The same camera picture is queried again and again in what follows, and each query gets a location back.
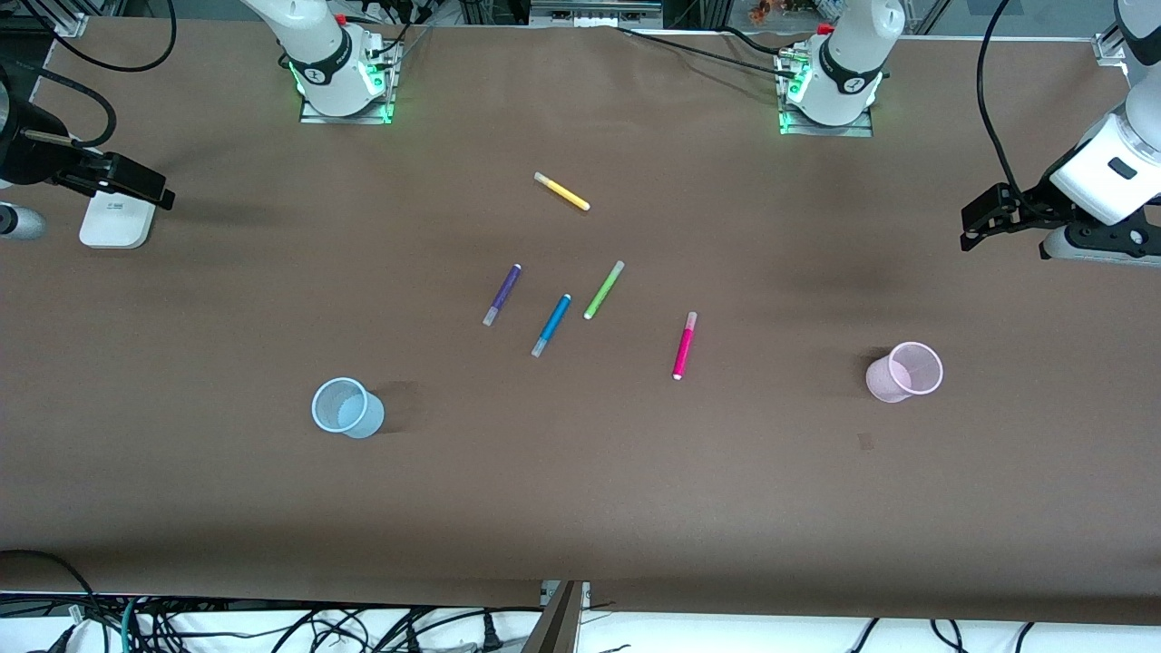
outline pink marker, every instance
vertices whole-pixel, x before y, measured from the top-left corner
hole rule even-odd
[[[690,344],[693,343],[693,325],[698,323],[698,314],[690,313],[685,318],[685,331],[682,331],[682,344],[677,347],[677,360],[673,361],[673,379],[680,381],[685,376],[685,359],[690,356]]]

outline black cable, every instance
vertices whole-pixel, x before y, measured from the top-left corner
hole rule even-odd
[[[68,648],[68,640],[72,639],[73,631],[77,630],[77,624],[73,624],[65,629],[65,632],[60,633],[60,637],[49,646],[48,653],[65,653]]]
[[[98,136],[96,138],[93,138],[92,141],[78,141],[78,139],[73,138],[72,139],[72,146],[73,148],[77,148],[77,149],[80,149],[80,150],[84,150],[85,148],[96,148],[98,145],[102,145],[106,141],[108,141],[109,138],[113,137],[113,132],[117,129],[117,112],[114,110],[113,105],[110,105],[109,101],[106,100],[103,95],[101,95],[96,91],[93,91],[92,88],[89,88],[88,86],[85,86],[84,84],[81,84],[79,81],[73,81],[72,79],[68,79],[67,77],[57,74],[57,73],[55,73],[55,72],[52,72],[50,70],[42,69],[41,66],[35,66],[33,64],[27,64],[24,62],[21,62],[20,59],[14,59],[14,58],[5,56],[5,55],[0,55],[0,59],[3,59],[6,62],[10,62],[10,63],[13,63],[13,64],[15,64],[15,65],[17,65],[17,66],[27,70],[27,71],[35,72],[36,74],[43,77],[44,79],[48,79],[50,81],[55,81],[55,82],[59,84],[60,86],[65,86],[67,88],[72,88],[73,91],[75,91],[78,93],[84,93],[85,95],[88,95],[89,98],[92,98],[98,105],[101,105],[101,108],[104,109],[104,121],[106,121],[104,122],[104,131],[102,131],[100,136]],[[64,562],[64,560],[60,560],[59,558],[57,560],[59,561],[59,564],[67,564],[67,562]]]
[[[398,637],[398,634],[403,632],[408,625],[414,625],[417,620],[426,617],[427,615],[434,611],[435,611],[434,608],[412,608],[411,610],[408,611],[406,615],[399,618],[398,622],[395,622],[395,625],[388,629],[387,633],[383,634],[382,639],[380,639],[378,643],[375,644],[374,647],[372,647],[370,653],[380,653],[384,647],[387,647],[388,644],[391,643],[391,640]]]
[[[423,633],[425,633],[425,632],[427,632],[427,631],[430,631],[432,629],[438,629],[439,626],[450,624],[452,622],[459,622],[461,619],[468,619],[468,618],[471,618],[471,617],[478,617],[478,616],[485,615],[488,612],[491,612],[491,613],[496,613],[496,612],[543,612],[543,610],[541,610],[540,608],[496,608],[496,609],[485,608],[483,610],[474,610],[471,612],[464,612],[462,615],[456,615],[454,617],[448,617],[446,619],[440,619],[438,622],[427,624],[426,626],[417,630],[414,632],[414,637],[419,637],[420,634],[423,634]],[[399,647],[403,646],[403,645],[405,645],[405,644],[406,644],[406,641],[401,641],[399,644],[396,644],[395,646],[391,647],[391,650],[388,653],[396,653],[399,650]]]
[[[678,50],[685,50],[686,52],[693,52],[694,55],[701,55],[702,57],[709,57],[712,59],[717,59],[720,62],[726,62],[726,63],[738,65],[738,66],[742,66],[742,67],[747,67],[747,69],[751,69],[751,70],[756,70],[756,71],[762,71],[762,72],[765,72],[765,73],[770,73],[770,74],[772,74],[774,77],[785,77],[785,78],[792,78],[792,77],[794,77],[794,73],[792,73],[791,71],[780,71],[780,70],[774,70],[774,69],[767,69],[767,67],[759,66],[759,65],[756,65],[756,64],[751,64],[751,63],[748,63],[748,62],[740,62],[738,59],[731,59],[729,57],[723,57],[723,56],[716,55],[714,52],[707,52],[705,50],[698,50],[697,48],[690,48],[688,45],[683,45],[680,43],[673,43],[672,41],[665,41],[664,38],[657,38],[656,36],[650,36],[648,34],[641,34],[639,31],[633,31],[632,29],[625,29],[623,27],[614,27],[613,29],[615,29],[616,31],[623,31],[625,34],[628,34],[630,36],[636,36],[637,38],[644,38],[646,41],[652,41],[655,43],[661,43],[662,45],[669,45],[670,48],[677,48]]]
[[[373,50],[373,51],[372,51],[372,53],[370,53],[370,56],[372,56],[372,57],[377,57],[377,56],[382,55],[383,52],[387,52],[387,51],[388,51],[388,50],[390,50],[391,48],[395,48],[395,45],[396,45],[397,43],[402,42],[402,41],[403,41],[403,37],[408,35],[408,28],[410,28],[410,27],[411,27],[411,23],[404,23],[404,26],[403,26],[403,29],[402,29],[402,30],[399,30],[399,35],[398,35],[398,36],[396,36],[394,41],[391,41],[391,42],[390,42],[390,43],[388,43],[387,45],[383,45],[383,46],[382,46],[382,48],[380,48],[378,50]]]
[[[282,633],[282,637],[280,637],[279,640],[274,643],[274,648],[271,648],[271,653],[279,653],[279,650],[282,648],[282,645],[286,644],[288,639],[290,639],[290,636],[294,634],[295,631],[301,629],[302,626],[307,625],[309,622],[312,622],[320,611],[322,610],[311,610],[310,612],[307,612],[305,615],[300,617],[298,620],[291,624],[290,627],[288,627],[287,631]]]
[[[481,647],[483,653],[492,653],[492,651],[499,651],[504,648],[504,640],[496,634],[496,620],[492,619],[491,612],[484,612],[484,645]]]
[[[96,593],[93,591],[93,586],[88,584],[88,581],[85,580],[85,576],[80,575],[80,572],[77,571],[77,567],[70,565],[67,560],[60,558],[59,555],[55,555],[52,553],[46,553],[44,551],[35,551],[31,548],[6,548],[3,551],[0,551],[0,559],[21,558],[21,557],[38,558],[41,560],[48,560],[50,562],[53,562],[59,567],[64,567],[64,569],[68,572],[68,575],[71,575],[73,580],[75,580],[77,583],[80,584],[80,588],[85,590],[85,596],[88,598],[89,605],[93,607],[93,611],[96,615],[104,613],[103,610],[101,609],[101,605],[96,602]]]
[[[983,99],[983,63],[988,56],[988,45],[991,43],[991,34],[996,30],[996,23],[1000,22],[1000,15],[1004,13],[1004,8],[1008,7],[1010,0],[1000,0],[1000,5],[996,6],[996,12],[991,14],[991,20],[988,21],[988,28],[983,30],[983,41],[980,43],[980,57],[975,62],[975,102],[980,107],[980,119],[983,120],[983,129],[988,132],[988,138],[991,141],[991,146],[996,150],[996,157],[1000,159],[1000,167],[1004,171],[1004,179],[1008,185],[1011,186],[1012,196],[1019,202],[1021,208],[1030,210],[1032,214],[1040,217],[1047,217],[1043,215],[1036,207],[1029,204],[1027,199],[1024,198],[1024,192],[1021,191],[1019,186],[1016,184],[1016,175],[1012,173],[1011,165],[1008,164],[1008,156],[1004,155],[1004,146],[1000,143],[1000,136],[996,135],[996,128],[991,125],[991,116],[988,115],[988,105]]]
[[[272,634],[280,633],[282,631],[289,630],[290,626],[282,626],[280,629],[268,630],[266,632],[176,632],[173,637],[178,639],[199,639],[204,637],[229,637],[233,639],[257,639],[259,637],[268,637]]]
[[[355,611],[352,611],[352,612],[344,611],[345,616],[342,617],[342,619],[340,619],[338,623],[334,623],[334,624],[332,624],[332,623],[323,619],[322,623],[324,625],[326,625],[327,629],[324,630],[324,631],[316,631],[315,632],[315,639],[311,641],[311,645],[310,645],[310,653],[316,653],[319,650],[319,647],[323,645],[323,643],[326,641],[326,639],[329,637],[331,637],[332,634],[339,636],[340,639],[344,638],[344,637],[346,637],[347,639],[353,639],[355,641],[361,643],[362,644],[362,648],[360,651],[362,653],[366,653],[366,651],[368,648],[370,648],[370,641],[368,641],[368,638],[366,636],[361,637],[361,638],[360,637],[355,637],[354,633],[352,633],[351,631],[348,631],[348,630],[346,630],[346,629],[342,627],[342,624],[345,624],[345,623],[347,623],[347,622],[349,622],[352,619],[354,619],[359,624],[362,624],[362,620],[359,619],[359,612],[363,612],[363,611],[365,610],[355,610]],[[311,629],[313,629],[313,627],[315,627],[315,623],[311,622]],[[362,629],[363,629],[363,632],[367,633],[367,626],[362,625]]]
[[[93,57],[89,57],[88,55],[81,52],[80,50],[74,48],[71,43],[62,38],[57,34],[56,29],[53,29],[52,23],[50,23],[49,20],[42,16],[41,14],[36,13],[35,9],[33,9],[33,5],[29,2],[29,0],[20,0],[20,3],[24,6],[24,9],[27,9],[29,14],[33,14],[36,21],[41,23],[41,27],[49,30],[49,36],[51,36],[52,40],[59,43],[65,50],[68,50],[70,52],[77,55],[81,59],[85,59],[86,62],[93,64],[94,66],[99,66],[104,70],[111,70],[116,72],[145,72],[147,70],[153,70],[157,66],[164,64],[165,60],[170,58],[170,53],[173,52],[173,46],[178,43],[178,14],[173,10],[173,0],[165,0],[165,3],[168,5],[170,7],[170,44],[166,45],[165,51],[161,52],[160,57],[142,66],[120,66],[116,64],[109,64],[100,59],[94,59]]]
[[[951,624],[952,632],[956,633],[956,641],[952,641],[946,637],[944,637],[944,633],[939,631],[939,623],[936,619],[931,619],[928,623],[931,625],[931,632],[936,633],[936,637],[939,638],[939,641],[943,641],[944,644],[953,648],[956,653],[967,653],[967,650],[964,648],[964,636],[959,632],[959,624],[956,623],[956,619],[947,619],[947,623]]]
[[[851,648],[851,653],[859,653],[863,651],[863,647],[867,643],[867,638],[871,637],[871,631],[873,631],[877,625],[879,625],[879,617],[867,622],[866,627],[863,629],[863,634],[859,637],[859,640],[854,644],[854,647]]]
[[[773,55],[776,57],[778,56],[778,48],[766,48],[762,43],[758,43],[757,41],[750,38],[745,34],[743,34],[741,30],[735,29],[735,28],[733,28],[733,27],[730,27],[728,24],[723,24],[721,27],[714,28],[714,31],[721,31],[723,34],[733,34],[734,36],[741,38],[742,43],[745,43],[750,48],[752,48],[752,49],[755,49],[755,50],[757,50],[757,51],[759,51],[762,53]]]
[[[1016,636],[1016,651],[1014,653],[1021,653],[1024,650],[1024,638],[1027,637],[1027,631],[1032,630],[1036,622],[1029,622],[1021,626],[1019,634]]]
[[[24,608],[23,610],[13,610],[12,612],[0,612],[0,619],[8,617],[17,617],[20,615],[28,615],[30,612],[41,612],[41,611],[44,612],[43,615],[41,615],[42,617],[48,617],[50,613],[52,613],[52,610],[57,609],[58,607],[59,607],[58,603],[49,601],[48,605],[37,605],[36,608]]]

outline blue marker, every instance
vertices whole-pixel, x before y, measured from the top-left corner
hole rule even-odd
[[[569,309],[569,303],[571,302],[572,296],[568,293],[561,297],[561,301],[556,302],[556,308],[553,309],[553,314],[548,316],[548,323],[545,324],[545,329],[540,332],[536,346],[532,347],[532,356],[540,358],[541,352],[545,351],[545,346],[548,345],[548,340],[553,339],[556,325],[561,323],[561,318],[564,317],[564,311]]]

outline plastic cup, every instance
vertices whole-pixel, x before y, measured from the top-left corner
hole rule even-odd
[[[366,438],[383,425],[383,402],[362,383],[341,376],[323,383],[310,403],[318,428],[348,438]]]
[[[867,389],[879,401],[899,403],[929,395],[943,382],[943,361],[923,343],[900,343],[867,367]]]

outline light blue plastic cup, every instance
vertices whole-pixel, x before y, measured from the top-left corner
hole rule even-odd
[[[366,438],[383,425],[383,402],[354,379],[340,376],[323,383],[310,403],[318,428],[348,438]]]

